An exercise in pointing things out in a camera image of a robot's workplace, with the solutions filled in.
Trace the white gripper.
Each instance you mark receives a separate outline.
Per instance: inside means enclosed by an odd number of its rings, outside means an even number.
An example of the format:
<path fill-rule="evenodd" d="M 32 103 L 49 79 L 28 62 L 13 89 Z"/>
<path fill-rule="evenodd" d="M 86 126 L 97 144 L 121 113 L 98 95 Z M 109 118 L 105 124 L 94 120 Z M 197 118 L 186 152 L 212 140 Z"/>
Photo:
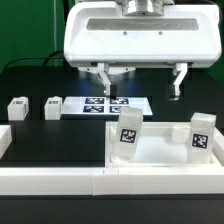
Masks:
<path fill-rule="evenodd" d="M 98 75 L 111 95 L 109 65 L 170 67 L 175 80 L 170 99 L 192 67 L 209 67 L 221 56 L 219 8 L 216 5 L 166 5 L 161 16 L 126 15 L 115 1 L 81 2 L 69 12 L 64 55 L 73 67 L 97 63 Z"/>

